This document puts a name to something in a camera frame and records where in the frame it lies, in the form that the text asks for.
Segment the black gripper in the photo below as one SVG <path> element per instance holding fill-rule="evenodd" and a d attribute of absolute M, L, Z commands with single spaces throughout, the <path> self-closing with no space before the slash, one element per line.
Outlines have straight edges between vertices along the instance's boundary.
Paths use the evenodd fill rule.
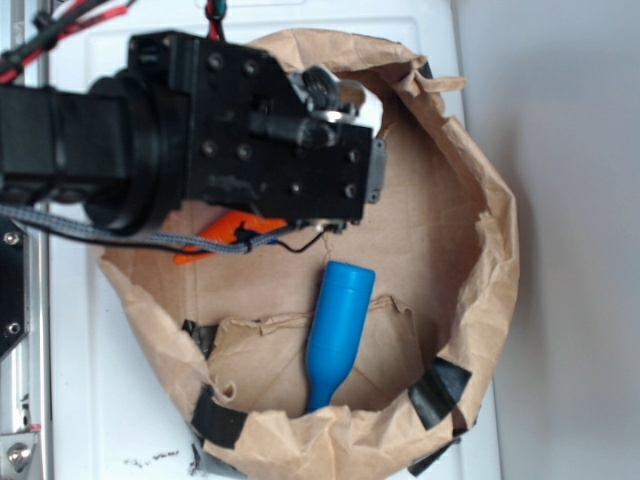
<path fill-rule="evenodd" d="M 357 81 L 177 31 L 132 37 L 127 75 L 171 147 L 179 201 L 340 227 L 381 197 L 382 106 Z"/>

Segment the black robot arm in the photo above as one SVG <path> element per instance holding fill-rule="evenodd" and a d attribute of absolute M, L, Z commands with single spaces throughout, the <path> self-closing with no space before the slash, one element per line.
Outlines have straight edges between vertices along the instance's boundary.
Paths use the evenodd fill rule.
<path fill-rule="evenodd" d="M 343 82 L 267 52 L 180 32 L 135 36 L 127 67 L 85 94 L 1 90 L 1 200 L 81 204 L 121 237 L 185 201 L 293 225 L 361 220 L 386 146 Z"/>

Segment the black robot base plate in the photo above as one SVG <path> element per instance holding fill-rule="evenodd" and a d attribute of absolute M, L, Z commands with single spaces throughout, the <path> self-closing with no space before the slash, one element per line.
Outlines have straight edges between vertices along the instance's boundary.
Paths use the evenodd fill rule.
<path fill-rule="evenodd" d="M 25 335 L 25 260 L 23 234 L 6 217 L 1 218 L 1 360 Z"/>

